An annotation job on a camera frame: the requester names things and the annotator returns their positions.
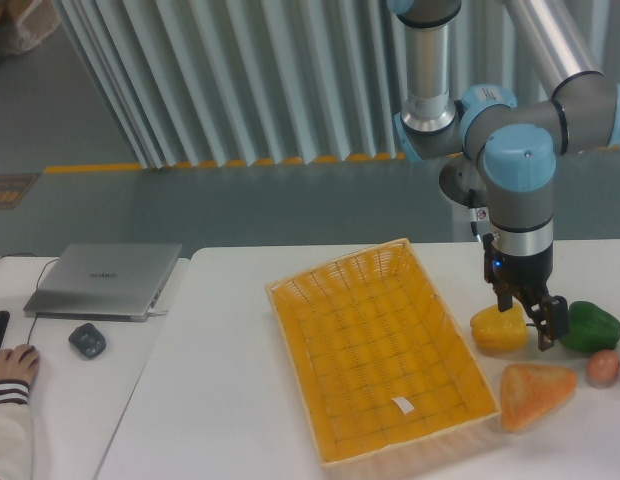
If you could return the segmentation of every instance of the toy bread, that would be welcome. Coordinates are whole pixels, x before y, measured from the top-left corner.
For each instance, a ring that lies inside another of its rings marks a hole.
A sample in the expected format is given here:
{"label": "toy bread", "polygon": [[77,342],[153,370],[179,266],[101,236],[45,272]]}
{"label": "toy bread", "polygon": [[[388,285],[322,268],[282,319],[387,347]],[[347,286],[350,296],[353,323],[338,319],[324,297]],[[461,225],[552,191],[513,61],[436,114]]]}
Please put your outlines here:
{"label": "toy bread", "polygon": [[565,402],[577,386],[569,368],[513,364],[501,377],[501,426],[517,432]]}

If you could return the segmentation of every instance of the toy vegetable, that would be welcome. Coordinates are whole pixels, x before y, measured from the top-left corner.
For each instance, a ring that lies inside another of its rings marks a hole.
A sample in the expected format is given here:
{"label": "toy vegetable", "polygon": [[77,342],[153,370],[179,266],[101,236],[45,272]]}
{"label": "toy vegetable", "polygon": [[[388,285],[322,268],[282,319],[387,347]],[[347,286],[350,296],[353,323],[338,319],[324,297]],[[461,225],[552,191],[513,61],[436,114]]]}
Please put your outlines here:
{"label": "toy vegetable", "polygon": [[518,303],[505,312],[500,312],[496,305],[481,310],[470,320],[470,327],[480,348],[510,351],[528,341],[523,308]]}
{"label": "toy vegetable", "polygon": [[568,309],[570,333],[559,339],[577,352],[614,350],[620,339],[620,322],[590,302],[573,302]]}

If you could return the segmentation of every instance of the paper tag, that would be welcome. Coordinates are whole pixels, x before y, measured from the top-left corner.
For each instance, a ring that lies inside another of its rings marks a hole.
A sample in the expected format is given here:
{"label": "paper tag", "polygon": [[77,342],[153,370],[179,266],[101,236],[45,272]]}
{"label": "paper tag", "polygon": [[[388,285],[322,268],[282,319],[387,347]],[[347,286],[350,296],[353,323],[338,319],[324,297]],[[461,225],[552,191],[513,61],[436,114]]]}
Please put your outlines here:
{"label": "paper tag", "polygon": [[414,410],[414,406],[405,397],[394,397],[392,401],[397,404],[404,415]]}

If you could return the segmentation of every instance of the floor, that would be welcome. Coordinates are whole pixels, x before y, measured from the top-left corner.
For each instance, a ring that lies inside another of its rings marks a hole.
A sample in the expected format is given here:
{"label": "floor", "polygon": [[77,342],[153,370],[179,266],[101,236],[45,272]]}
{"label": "floor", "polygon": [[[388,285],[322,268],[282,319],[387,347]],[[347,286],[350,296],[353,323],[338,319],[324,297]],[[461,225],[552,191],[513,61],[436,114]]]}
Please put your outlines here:
{"label": "floor", "polygon": [[[0,60],[0,174],[40,174],[0,210],[0,255],[56,256],[71,242],[199,248],[470,240],[440,192],[446,159],[43,173],[134,157],[63,30]],[[620,151],[558,162],[555,238],[620,238]]]}

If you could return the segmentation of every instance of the laptop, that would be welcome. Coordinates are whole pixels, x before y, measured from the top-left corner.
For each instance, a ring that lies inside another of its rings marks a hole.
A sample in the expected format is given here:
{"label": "laptop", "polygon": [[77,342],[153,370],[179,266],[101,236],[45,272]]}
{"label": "laptop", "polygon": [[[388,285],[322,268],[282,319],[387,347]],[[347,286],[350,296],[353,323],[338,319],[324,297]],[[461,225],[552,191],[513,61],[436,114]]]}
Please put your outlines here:
{"label": "laptop", "polygon": [[71,244],[23,310],[29,316],[144,321],[180,253],[180,244]]}

